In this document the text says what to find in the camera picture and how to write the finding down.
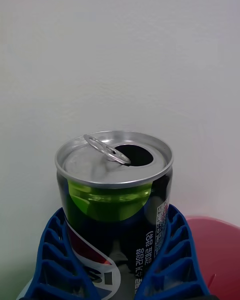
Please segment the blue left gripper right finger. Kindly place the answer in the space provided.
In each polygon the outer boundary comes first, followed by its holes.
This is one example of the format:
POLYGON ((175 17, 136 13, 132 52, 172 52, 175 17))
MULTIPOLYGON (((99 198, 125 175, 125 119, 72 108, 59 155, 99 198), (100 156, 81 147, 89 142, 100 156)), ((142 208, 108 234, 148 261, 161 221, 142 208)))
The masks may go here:
POLYGON ((144 276, 137 300, 189 300, 210 294, 200 271, 191 229, 169 205, 164 243, 144 276))

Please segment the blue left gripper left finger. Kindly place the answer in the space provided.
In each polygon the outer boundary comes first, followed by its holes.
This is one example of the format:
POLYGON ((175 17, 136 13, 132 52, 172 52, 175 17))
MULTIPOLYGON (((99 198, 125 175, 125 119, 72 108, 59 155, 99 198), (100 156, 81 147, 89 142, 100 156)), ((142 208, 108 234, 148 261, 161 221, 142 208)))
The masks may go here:
POLYGON ((99 300, 97 289, 75 257, 67 235, 64 211, 49 219, 40 239, 30 284, 33 300, 99 300))

